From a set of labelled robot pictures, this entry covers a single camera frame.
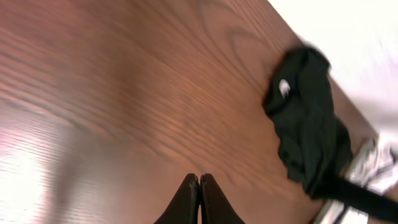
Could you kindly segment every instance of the brown wooden tabletop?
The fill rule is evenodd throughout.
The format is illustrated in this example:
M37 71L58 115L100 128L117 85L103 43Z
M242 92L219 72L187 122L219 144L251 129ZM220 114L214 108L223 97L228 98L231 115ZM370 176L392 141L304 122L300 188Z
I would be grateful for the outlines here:
M264 0L0 0L0 222L153 223L209 172L246 223L308 223L261 107L299 45Z

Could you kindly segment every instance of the glossy surface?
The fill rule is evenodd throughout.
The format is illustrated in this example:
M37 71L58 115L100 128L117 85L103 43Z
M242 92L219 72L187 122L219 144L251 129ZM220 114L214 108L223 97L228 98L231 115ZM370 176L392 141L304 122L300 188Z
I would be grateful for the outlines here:
M0 221L153 223L210 172L246 223L306 223L261 102L298 38L268 2L0 1ZM353 149L374 131L333 83Z

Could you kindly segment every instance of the black cloth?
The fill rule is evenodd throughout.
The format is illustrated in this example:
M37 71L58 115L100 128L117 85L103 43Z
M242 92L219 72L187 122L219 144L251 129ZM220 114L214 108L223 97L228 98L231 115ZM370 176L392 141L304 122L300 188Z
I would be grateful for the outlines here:
M280 139L279 157L288 178L315 195L327 176L339 174L352 159L348 131L335 116L327 72L328 60L315 49L289 52L277 69L263 107ZM287 81L283 96L279 83Z

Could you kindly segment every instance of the white surface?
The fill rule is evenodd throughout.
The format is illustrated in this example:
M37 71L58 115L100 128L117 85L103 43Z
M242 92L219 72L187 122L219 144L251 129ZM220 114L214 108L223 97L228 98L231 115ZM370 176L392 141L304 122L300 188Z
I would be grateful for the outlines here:
M382 136L398 141L398 1L270 0Z

